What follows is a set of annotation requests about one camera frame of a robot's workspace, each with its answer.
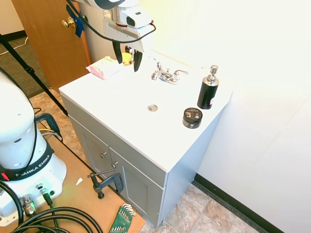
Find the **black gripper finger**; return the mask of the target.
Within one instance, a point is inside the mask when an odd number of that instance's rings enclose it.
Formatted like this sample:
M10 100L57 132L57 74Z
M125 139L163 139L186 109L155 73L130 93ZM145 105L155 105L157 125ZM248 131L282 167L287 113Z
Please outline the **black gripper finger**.
M143 53L138 51L138 50L134 50L134 56L133 56L133 61L134 61L134 72L137 72L139 70L141 61L142 61L142 56Z
M114 53L115 53L118 63L122 64L122 52L121 52L120 43L112 42L112 45L113 45Z

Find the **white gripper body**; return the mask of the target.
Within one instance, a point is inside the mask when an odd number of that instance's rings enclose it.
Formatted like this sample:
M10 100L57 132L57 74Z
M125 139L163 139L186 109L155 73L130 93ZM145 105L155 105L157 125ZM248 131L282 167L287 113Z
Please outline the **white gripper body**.
M110 18L104 18L104 34L107 37L118 41L126 41L125 45L140 52L149 52L152 49L152 35L149 34L142 38L151 31L151 25L138 29L130 26L120 27Z

